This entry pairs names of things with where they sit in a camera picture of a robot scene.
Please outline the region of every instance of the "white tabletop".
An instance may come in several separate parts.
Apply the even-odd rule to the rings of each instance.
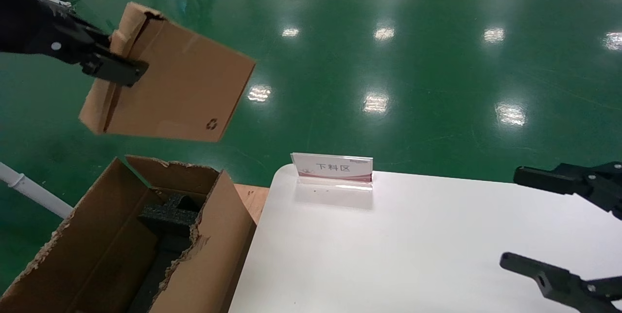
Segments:
[[[557,313],[499,266],[511,251],[583,279],[622,275],[622,222],[574,195],[374,172],[373,191],[278,170],[231,313]]]

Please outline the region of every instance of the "open cardboard box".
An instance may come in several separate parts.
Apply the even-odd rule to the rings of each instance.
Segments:
[[[225,171],[127,156],[89,188],[0,299],[2,313],[124,313],[156,254],[137,216],[172,193],[205,201],[192,245],[167,269],[150,313],[228,310],[255,224]]]
[[[95,80],[80,121],[96,134],[218,141],[255,68],[246,55],[133,2],[110,51],[149,69],[132,87]]]

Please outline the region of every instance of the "torn cardboard edge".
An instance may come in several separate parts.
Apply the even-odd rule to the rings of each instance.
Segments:
[[[126,158],[130,165],[132,160],[143,162],[138,169],[151,166],[158,173],[184,166],[141,156]],[[202,171],[197,167],[193,172]],[[179,186],[165,182],[162,188],[166,187]],[[204,190],[204,185],[190,185],[187,191]],[[151,266],[149,254],[157,243],[136,216],[148,203],[164,203],[164,194],[149,189],[118,158],[113,160],[4,293],[0,311],[124,312]],[[208,193],[201,194],[205,202],[193,225],[192,244],[169,267],[153,301],[153,313],[226,312],[225,305],[231,302],[255,224],[225,171],[218,173]],[[33,293],[38,300],[32,300]]]

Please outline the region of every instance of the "cardboard flap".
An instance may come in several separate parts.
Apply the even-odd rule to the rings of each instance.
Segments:
[[[80,120],[97,134],[218,141],[255,68],[244,54],[133,2],[110,49],[149,69],[131,88],[95,81]]]
[[[240,258],[255,224],[225,171],[205,202],[194,242],[173,264],[150,313],[226,312]]]
[[[51,240],[9,286],[0,300],[0,312],[65,313],[71,310],[95,277],[93,273],[113,240],[148,193],[146,185],[129,168],[117,158],[113,160],[52,234]],[[146,241],[148,233],[145,229],[139,239]],[[151,237],[151,242],[153,247],[155,237]],[[117,266],[113,271],[117,275],[115,280],[96,278],[95,281],[105,288],[99,291],[101,302],[105,302],[100,308],[112,309],[126,304],[126,297],[109,296],[107,293],[140,284],[144,273],[122,269],[128,267]],[[117,287],[106,287],[112,283]],[[118,302],[117,299],[124,299],[125,302]]]
[[[166,162],[157,158],[125,156],[127,163],[156,188],[189,191],[207,195],[211,191],[218,171],[207,166]]]
[[[111,52],[124,58],[128,57],[134,41],[147,21],[147,13],[154,17],[161,17],[157,10],[133,2],[126,5],[119,29],[115,30],[111,36]],[[78,118],[95,134],[106,132],[106,127],[115,111],[120,89],[120,85],[108,81],[95,79],[93,82]]]

